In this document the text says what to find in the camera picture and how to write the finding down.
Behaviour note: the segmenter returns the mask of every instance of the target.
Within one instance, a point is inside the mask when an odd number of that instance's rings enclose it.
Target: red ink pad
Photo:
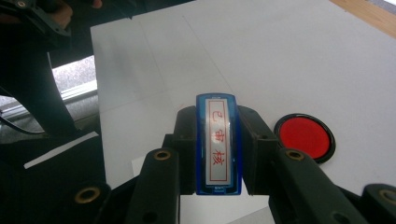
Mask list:
[[[306,114],[290,114],[280,119],[274,132],[281,147],[299,149],[323,163],[335,151],[335,139],[330,129],[319,119]]]

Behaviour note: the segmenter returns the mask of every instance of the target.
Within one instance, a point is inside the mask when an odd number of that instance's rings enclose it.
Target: white paper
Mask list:
[[[391,4],[393,4],[394,6],[396,6],[396,0],[384,0],[386,2],[389,2]]]
[[[32,161],[29,161],[29,162],[25,163],[24,164],[24,168],[25,169],[29,169],[30,167],[35,166],[35,165],[39,164],[40,162],[49,160],[52,157],[55,157],[55,156],[65,152],[67,149],[69,149],[71,147],[74,147],[74,146],[76,146],[76,145],[78,145],[78,144],[80,144],[80,143],[82,143],[82,142],[84,142],[84,141],[86,141],[86,140],[88,140],[90,138],[93,138],[95,136],[98,136],[98,134],[97,133],[88,133],[88,134],[86,134],[86,135],[84,135],[84,136],[82,136],[82,137],[80,137],[80,138],[78,138],[78,139],[76,139],[76,140],[74,140],[72,142],[64,144],[63,146],[56,147],[55,149],[47,152],[46,154],[44,154],[44,155],[42,155],[42,156],[40,156],[40,157],[38,157],[38,158],[36,158],[36,159],[34,159]]]
[[[395,39],[332,2],[192,1],[93,27],[92,43],[112,188],[208,92],[234,94],[270,127],[289,113],[324,121],[337,149],[320,167],[339,186],[396,184]],[[210,198],[182,196],[182,223],[251,213],[242,196]]]

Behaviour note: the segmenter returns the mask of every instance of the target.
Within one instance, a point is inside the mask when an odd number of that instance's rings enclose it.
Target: wooden edge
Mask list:
[[[330,0],[337,6],[396,38],[396,15],[365,0]]]

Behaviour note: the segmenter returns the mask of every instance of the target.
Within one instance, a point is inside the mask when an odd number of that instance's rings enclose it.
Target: white table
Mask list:
[[[358,194],[369,183],[396,186],[396,40],[329,1],[195,1],[93,27],[92,42],[112,188],[173,132],[179,109],[213,91],[234,94],[270,128],[297,112],[324,121],[337,148],[321,168],[335,184]],[[235,198],[216,200],[244,210]],[[194,200],[182,197],[182,223],[210,216]]]

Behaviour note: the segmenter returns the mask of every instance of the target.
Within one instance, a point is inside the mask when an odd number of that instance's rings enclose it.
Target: transparent stamp casing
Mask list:
[[[241,133],[235,97],[207,93],[196,101],[197,194],[240,194]]]

